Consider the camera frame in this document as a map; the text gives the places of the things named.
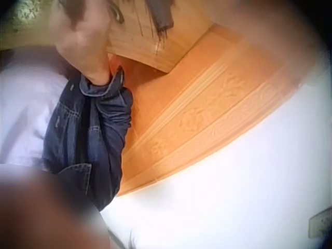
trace dark hair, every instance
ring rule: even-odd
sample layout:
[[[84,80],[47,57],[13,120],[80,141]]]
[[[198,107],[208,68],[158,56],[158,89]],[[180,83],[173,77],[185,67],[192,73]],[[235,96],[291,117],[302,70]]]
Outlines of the dark hair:
[[[74,29],[77,23],[83,20],[86,11],[86,0],[58,0],[59,4],[64,8],[67,16],[72,22]]]

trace white wall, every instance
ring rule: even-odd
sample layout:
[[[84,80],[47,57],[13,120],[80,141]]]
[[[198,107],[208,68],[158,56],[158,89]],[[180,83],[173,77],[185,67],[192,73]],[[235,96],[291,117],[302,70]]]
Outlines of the white wall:
[[[331,205],[330,72],[229,146],[102,212],[138,249],[312,248],[308,220]]]

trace white shirt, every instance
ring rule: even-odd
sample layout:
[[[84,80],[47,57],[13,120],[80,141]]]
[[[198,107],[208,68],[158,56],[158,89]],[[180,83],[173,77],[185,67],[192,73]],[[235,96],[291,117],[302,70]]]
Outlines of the white shirt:
[[[15,49],[2,66],[0,163],[31,167],[42,157],[48,123],[68,81],[66,66],[49,48]]]

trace wooden panel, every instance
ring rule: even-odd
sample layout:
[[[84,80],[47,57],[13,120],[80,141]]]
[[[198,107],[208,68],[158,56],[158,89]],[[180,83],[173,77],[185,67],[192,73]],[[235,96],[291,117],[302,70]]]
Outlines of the wooden panel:
[[[34,9],[35,18],[2,26],[1,49],[28,45],[52,45],[48,33],[48,13],[52,0]],[[212,23],[203,10],[203,0],[175,0],[171,6],[174,27],[158,36],[145,0],[117,1],[124,23],[113,22],[108,52],[130,58],[163,72],[171,71]]]
[[[297,59],[284,61],[215,25],[164,76],[112,57],[134,95],[135,138],[127,139],[123,153],[120,194],[185,169],[259,123],[298,89],[315,51],[308,46],[306,55],[294,51]],[[302,71],[294,70],[299,58],[306,60]]]

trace hand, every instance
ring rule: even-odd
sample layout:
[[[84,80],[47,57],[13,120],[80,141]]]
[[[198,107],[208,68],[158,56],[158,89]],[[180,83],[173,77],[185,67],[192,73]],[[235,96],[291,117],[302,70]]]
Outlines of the hand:
[[[54,0],[50,28],[58,52],[94,85],[106,85],[110,70],[106,52],[111,18],[106,0],[86,2],[85,13],[75,27],[59,0]]]

